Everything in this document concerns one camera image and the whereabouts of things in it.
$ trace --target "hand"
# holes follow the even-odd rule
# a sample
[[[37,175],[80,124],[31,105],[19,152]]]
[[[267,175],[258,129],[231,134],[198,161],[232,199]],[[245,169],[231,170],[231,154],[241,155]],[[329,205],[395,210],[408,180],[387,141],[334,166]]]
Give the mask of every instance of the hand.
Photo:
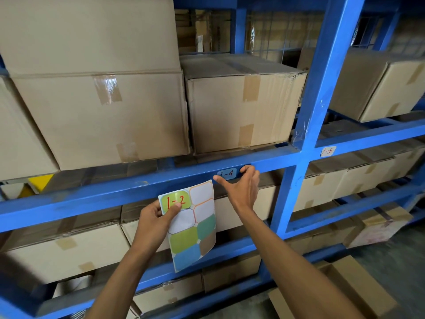
[[[244,208],[252,209],[258,195],[258,183],[260,182],[260,172],[255,170],[253,165],[245,165],[241,168],[244,175],[235,184],[227,182],[220,176],[213,179],[221,184],[229,195],[229,200],[237,213]]]
[[[138,253],[145,252],[153,255],[167,236],[171,221],[180,209],[182,205],[177,202],[162,216],[159,200],[143,208],[131,249]]]

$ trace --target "person's right hand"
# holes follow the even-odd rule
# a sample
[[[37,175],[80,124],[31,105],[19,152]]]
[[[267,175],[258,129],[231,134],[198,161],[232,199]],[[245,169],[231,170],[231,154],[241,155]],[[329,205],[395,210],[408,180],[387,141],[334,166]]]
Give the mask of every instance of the person's right hand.
[[[226,189],[229,200],[237,213],[244,208],[252,209],[257,199],[258,183],[260,182],[260,172],[255,170],[253,165],[243,166],[241,173],[244,173],[243,176],[235,184],[231,184],[217,175],[213,177]]]

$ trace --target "person's left hand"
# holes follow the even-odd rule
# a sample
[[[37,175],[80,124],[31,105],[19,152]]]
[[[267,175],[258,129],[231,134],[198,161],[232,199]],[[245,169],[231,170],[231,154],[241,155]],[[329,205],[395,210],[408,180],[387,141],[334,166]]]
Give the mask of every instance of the person's left hand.
[[[143,208],[131,249],[149,255],[154,254],[167,236],[171,221],[180,209],[182,205],[177,202],[162,216],[159,200]]]

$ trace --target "blue sticker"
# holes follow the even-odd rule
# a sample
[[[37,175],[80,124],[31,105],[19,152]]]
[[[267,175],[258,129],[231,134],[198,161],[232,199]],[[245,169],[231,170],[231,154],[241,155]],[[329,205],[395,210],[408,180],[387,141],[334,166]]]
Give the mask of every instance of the blue sticker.
[[[219,176],[225,178],[226,180],[236,178],[237,173],[238,171],[236,170],[236,168],[225,169],[217,172]]]
[[[195,244],[174,256],[174,267],[176,271],[181,271],[192,265],[192,263],[195,263],[200,257],[201,250],[199,244]]]

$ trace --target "forearm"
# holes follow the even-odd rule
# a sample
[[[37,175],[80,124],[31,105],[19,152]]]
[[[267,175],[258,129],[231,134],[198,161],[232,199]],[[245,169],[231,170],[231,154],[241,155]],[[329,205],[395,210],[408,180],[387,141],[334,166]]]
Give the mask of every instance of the forearm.
[[[272,232],[252,209],[239,210],[238,215],[297,319],[364,318],[323,273]]]
[[[130,248],[85,318],[125,318],[150,257],[147,251]]]

